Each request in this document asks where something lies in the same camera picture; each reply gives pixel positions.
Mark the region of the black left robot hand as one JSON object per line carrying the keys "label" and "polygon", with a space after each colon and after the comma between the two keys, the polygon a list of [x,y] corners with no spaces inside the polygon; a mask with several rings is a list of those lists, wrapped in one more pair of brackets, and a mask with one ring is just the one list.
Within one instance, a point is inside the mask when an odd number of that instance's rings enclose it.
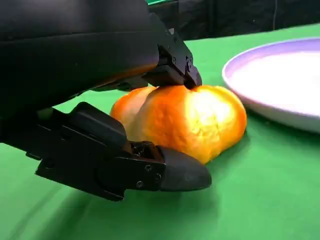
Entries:
{"label": "black left robot hand", "polygon": [[149,141],[82,93],[202,84],[193,55],[144,0],[3,0],[0,141],[39,161],[36,174],[111,200],[125,191],[188,192],[212,178],[195,158]]}

